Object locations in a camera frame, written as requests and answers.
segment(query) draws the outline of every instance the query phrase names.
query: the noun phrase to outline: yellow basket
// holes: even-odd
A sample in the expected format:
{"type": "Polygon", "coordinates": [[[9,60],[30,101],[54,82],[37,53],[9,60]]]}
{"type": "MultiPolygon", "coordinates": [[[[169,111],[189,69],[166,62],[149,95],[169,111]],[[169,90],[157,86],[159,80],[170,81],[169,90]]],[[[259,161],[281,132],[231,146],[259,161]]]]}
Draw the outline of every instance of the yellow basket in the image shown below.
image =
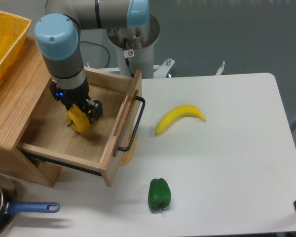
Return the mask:
{"type": "Polygon", "coordinates": [[[0,80],[20,52],[32,21],[0,11],[0,80]]]}

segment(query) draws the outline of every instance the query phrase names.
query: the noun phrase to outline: blue joint cap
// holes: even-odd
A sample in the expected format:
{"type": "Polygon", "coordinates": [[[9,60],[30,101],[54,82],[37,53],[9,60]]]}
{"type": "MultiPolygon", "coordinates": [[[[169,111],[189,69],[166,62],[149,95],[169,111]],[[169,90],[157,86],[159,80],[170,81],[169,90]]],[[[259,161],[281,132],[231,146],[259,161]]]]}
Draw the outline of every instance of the blue joint cap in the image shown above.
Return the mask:
{"type": "Polygon", "coordinates": [[[145,26],[149,20],[149,0],[131,0],[127,12],[127,27],[145,26]]]}
{"type": "Polygon", "coordinates": [[[78,33],[69,17],[53,13],[43,16],[34,28],[36,44],[51,60],[70,57],[78,46],[78,33]]]}

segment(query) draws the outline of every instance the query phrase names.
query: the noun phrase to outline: green bell pepper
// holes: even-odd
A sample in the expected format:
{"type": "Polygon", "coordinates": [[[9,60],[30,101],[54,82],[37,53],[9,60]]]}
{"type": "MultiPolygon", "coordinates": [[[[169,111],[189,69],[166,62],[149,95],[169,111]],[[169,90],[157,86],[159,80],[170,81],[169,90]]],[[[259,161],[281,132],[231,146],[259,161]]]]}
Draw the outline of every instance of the green bell pepper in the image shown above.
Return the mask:
{"type": "Polygon", "coordinates": [[[164,179],[153,179],[150,182],[148,205],[152,211],[164,210],[171,201],[171,191],[164,179]]]}

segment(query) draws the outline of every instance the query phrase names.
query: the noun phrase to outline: drawer handle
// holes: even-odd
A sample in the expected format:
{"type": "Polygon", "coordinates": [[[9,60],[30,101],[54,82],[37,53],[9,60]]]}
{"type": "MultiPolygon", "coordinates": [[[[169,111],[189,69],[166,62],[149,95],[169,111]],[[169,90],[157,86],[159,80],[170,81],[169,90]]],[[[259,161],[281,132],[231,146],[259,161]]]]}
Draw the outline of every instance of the drawer handle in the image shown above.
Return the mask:
{"type": "Polygon", "coordinates": [[[128,146],[127,147],[117,147],[117,150],[121,151],[121,152],[127,152],[127,151],[129,151],[131,149],[131,147],[133,145],[135,135],[136,135],[136,132],[137,132],[137,128],[139,126],[140,119],[142,118],[142,115],[143,115],[143,112],[144,112],[144,108],[145,108],[145,104],[146,104],[145,99],[143,97],[136,96],[136,100],[142,102],[142,107],[140,108],[138,118],[137,118],[134,130],[133,130],[133,133],[132,133],[132,137],[130,138],[128,146]]]}

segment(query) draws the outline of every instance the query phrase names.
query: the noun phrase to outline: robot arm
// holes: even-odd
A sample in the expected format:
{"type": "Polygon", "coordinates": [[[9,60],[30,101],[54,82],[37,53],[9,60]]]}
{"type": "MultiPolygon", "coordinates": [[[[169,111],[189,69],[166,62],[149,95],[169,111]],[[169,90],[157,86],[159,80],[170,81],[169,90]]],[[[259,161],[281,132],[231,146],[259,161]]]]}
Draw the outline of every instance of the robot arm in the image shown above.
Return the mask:
{"type": "Polygon", "coordinates": [[[91,101],[79,47],[84,29],[138,27],[149,23],[148,0],[48,0],[45,16],[35,25],[37,46],[51,74],[50,90],[69,110],[73,105],[89,122],[102,115],[91,101]]]}

